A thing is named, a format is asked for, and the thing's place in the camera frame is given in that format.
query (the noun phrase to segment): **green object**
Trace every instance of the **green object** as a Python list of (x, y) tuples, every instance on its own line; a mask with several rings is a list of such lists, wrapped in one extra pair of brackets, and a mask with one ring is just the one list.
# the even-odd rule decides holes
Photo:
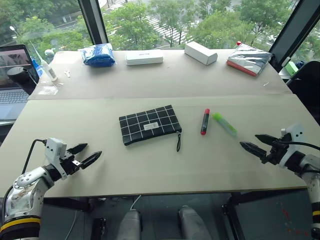
[(288, 71), (291, 77), (298, 71), (298, 68), (293, 61), (288, 62), (284, 68)]
[(219, 113), (215, 112), (212, 117), (221, 124), (221, 126), (228, 131), (232, 136), (237, 136), (237, 130), (224, 119), (224, 117)]

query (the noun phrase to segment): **floor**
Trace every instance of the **floor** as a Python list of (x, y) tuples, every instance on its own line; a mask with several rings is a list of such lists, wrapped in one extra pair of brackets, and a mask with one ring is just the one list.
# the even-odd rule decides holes
[[(112, 197), (99, 201), (93, 212), (78, 212), (69, 240), (90, 240), (94, 218), (106, 218), (103, 240), (115, 240), (119, 224), (134, 197)], [(177, 212), (183, 205), (194, 208), (204, 220), (213, 240), (233, 240), (221, 205), (229, 193), (143, 196), (134, 208), (143, 220), (142, 240), (182, 239)], [(310, 240), (311, 205), (306, 190), (287, 193), (236, 206), (246, 240)], [(43, 209), (41, 240), (64, 240), (75, 211), (46, 205)]]

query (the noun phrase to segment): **laptop keyboard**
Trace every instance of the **laptop keyboard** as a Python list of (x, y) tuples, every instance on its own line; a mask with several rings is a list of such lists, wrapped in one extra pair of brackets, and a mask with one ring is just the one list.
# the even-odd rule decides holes
[(0, 104), (26, 103), (29, 95), (25, 91), (0, 91)]

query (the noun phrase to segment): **laptop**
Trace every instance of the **laptop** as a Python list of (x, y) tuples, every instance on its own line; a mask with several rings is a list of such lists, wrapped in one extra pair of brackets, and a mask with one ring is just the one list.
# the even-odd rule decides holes
[(7, 76), (13, 67), (26, 68), (38, 82), (39, 76), (25, 45), (0, 47), (0, 120), (15, 120), (29, 95)]

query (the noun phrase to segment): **red marker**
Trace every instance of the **red marker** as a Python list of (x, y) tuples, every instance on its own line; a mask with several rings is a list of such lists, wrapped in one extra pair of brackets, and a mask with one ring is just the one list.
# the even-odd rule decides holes
[(207, 126), (208, 126), (208, 119), (209, 119), (210, 109), (206, 108), (204, 110), (204, 116), (202, 120), (202, 127), (201, 127), (201, 135), (206, 135), (207, 133)]

